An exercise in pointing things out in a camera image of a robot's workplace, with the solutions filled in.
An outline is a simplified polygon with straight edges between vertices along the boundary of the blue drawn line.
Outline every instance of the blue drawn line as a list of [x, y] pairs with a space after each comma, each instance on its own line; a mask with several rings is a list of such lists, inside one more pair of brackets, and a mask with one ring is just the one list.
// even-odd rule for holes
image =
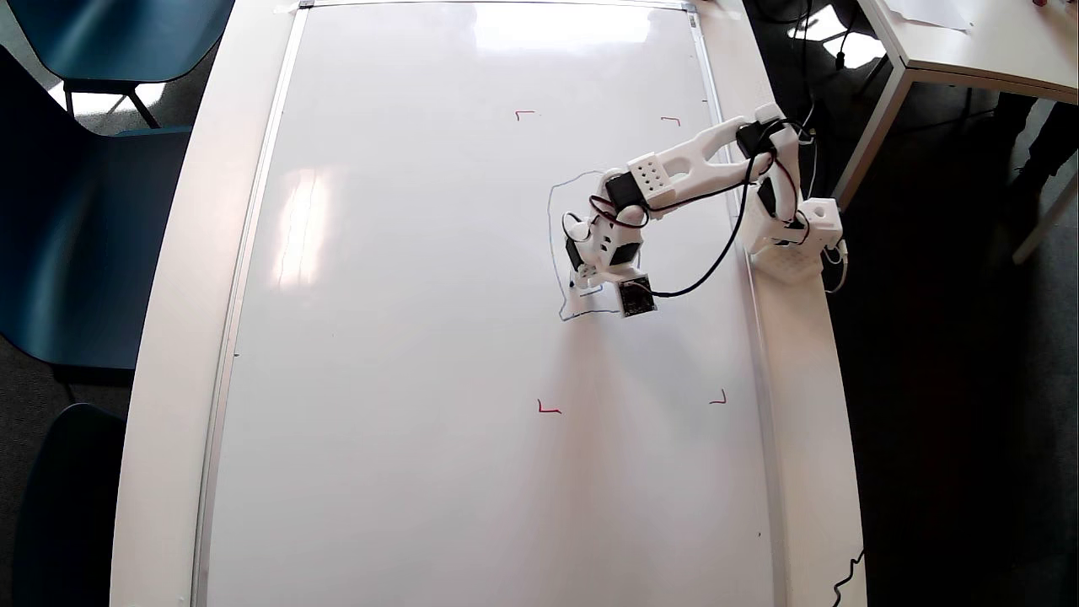
[[[555, 280], [558, 282], [558, 290], [562, 293], [562, 307], [558, 309], [558, 319], [563, 323], [566, 321], [572, 321], [573, 319], [576, 319], [578, 317], [584, 317], [585, 315], [595, 315], [599, 313], [610, 313], [612, 315], [622, 314], [620, 311], [585, 311], [584, 313], [577, 313], [576, 315], [572, 315], [570, 317], [562, 316], [562, 313], [565, 312], [566, 305], [569, 305], [569, 299], [566, 299], [565, 296], [565, 288], [562, 286], [562, 276], [560, 276], [558, 273], [558, 260], [555, 258], [555, 233], [554, 230], [551, 230], [550, 227], [551, 223], [550, 201], [555, 196], [555, 188], [569, 185], [570, 183], [576, 181], [577, 179], [584, 177], [585, 175], [602, 175], [602, 174], [603, 174], [602, 170], [585, 170], [581, 175], [577, 175], [576, 177], [568, 181], [562, 181], [561, 183], [555, 183], [554, 185], [550, 187], [550, 191], [547, 193], [547, 244], [550, 245], [550, 265], [551, 267], [555, 268]], [[581, 294], [582, 295], [593, 294], [599, 292], [600, 290], [603, 290], [603, 285], [600, 285], [600, 287], [596, 290], [583, 292]]]

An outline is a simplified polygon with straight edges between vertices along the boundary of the paper sheet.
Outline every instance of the paper sheet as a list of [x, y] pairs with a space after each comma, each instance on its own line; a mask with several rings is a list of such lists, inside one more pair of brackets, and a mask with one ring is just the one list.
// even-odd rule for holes
[[884, 0], [905, 19], [967, 31], [971, 23], [956, 9], [952, 0]]

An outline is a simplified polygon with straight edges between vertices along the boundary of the desk leg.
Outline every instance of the desk leg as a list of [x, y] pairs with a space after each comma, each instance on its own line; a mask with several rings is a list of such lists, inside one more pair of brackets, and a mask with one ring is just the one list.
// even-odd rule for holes
[[1030, 230], [1030, 235], [1026, 236], [1023, 244], [1019, 245], [1015, 252], [1012, 254], [1012, 262], [1016, 265], [1026, 261], [1026, 258], [1034, 252], [1035, 248], [1041, 244], [1041, 240], [1046, 239], [1046, 234], [1049, 233], [1049, 229], [1053, 226], [1053, 223], [1064, 215], [1064, 210], [1068, 207], [1068, 204], [1076, 198], [1076, 194], [1079, 193], [1079, 173], [1071, 176], [1071, 180], [1068, 184], [1064, 187], [1064, 191], [1061, 196], [1056, 198], [1053, 206], [1049, 208], [1049, 212], [1044, 217], [1038, 220], [1038, 224]]
[[892, 65], [888, 83], [885, 84], [884, 91], [880, 93], [880, 100], [873, 109], [870, 123], [865, 125], [862, 137], [858, 139], [855, 153], [850, 155], [847, 167], [843, 169], [839, 182], [835, 185], [833, 195], [838, 201], [839, 208], [845, 209], [850, 204], [850, 198], [853, 197], [859, 183], [862, 182], [862, 177], [869, 170], [870, 164], [873, 164], [873, 157], [880, 149], [880, 143], [884, 141], [885, 135], [888, 134], [891, 122], [896, 120], [896, 114], [899, 113], [899, 108], [902, 107], [903, 99], [906, 98], [906, 92], [911, 89], [913, 81], [911, 70], [904, 68], [902, 61]]

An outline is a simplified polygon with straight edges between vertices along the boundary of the red wire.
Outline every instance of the red wire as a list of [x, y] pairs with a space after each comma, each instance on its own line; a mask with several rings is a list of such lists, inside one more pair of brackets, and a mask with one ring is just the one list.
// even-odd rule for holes
[[595, 195], [595, 194], [588, 196], [588, 204], [592, 205], [592, 208], [596, 210], [596, 212], [598, 215], [601, 215], [607, 221], [611, 221], [612, 223], [614, 223], [616, 225], [622, 225], [623, 227], [631, 227], [631, 229], [634, 229], [634, 230], [640, 230], [644, 225], [647, 225], [648, 221], [652, 219], [652, 215], [648, 215], [648, 210], [645, 208], [644, 209], [644, 222], [643, 223], [641, 223], [640, 225], [634, 225], [632, 223], [627, 223], [625, 221], [618, 220], [617, 217], [615, 217], [614, 215], [611, 215], [606, 210], [603, 210], [599, 206], [596, 206], [597, 202], [600, 202], [602, 204], [609, 204], [609, 205], [611, 205], [612, 208], [614, 208], [614, 203], [612, 203], [610, 199], [606, 199], [605, 197], [601, 197], [601, 196], [598, 196], [598, 195]]

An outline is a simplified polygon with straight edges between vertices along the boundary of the robotic arm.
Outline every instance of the robotic arm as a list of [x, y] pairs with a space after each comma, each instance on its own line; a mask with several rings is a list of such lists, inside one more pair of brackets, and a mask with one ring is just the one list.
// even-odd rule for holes
[[[592, 213], [563, 215], [565, 250], [574, 267], [572, 289], [603, 281], [618, 287], [624, 316], [655, 311], [647, 274], [633, 265], [643, 227], [652, 219], [692, 202], [745, 184], [742, 243], [753, 263], [783, 279], [797, 281], [819, 274], [823, 248], [836, 248], [843, 236], [839, 212], [831, 198], [802, 199], [798, 137], [779, 108], [759, 108], [754, 122], [734, 118], [659, 153], [648, 153], [612, 168], [589, 197]], [[723, 146], [737, 141], [747, 160], [710, 162]], [[565, 218], [573, 222], [566, 224]]]

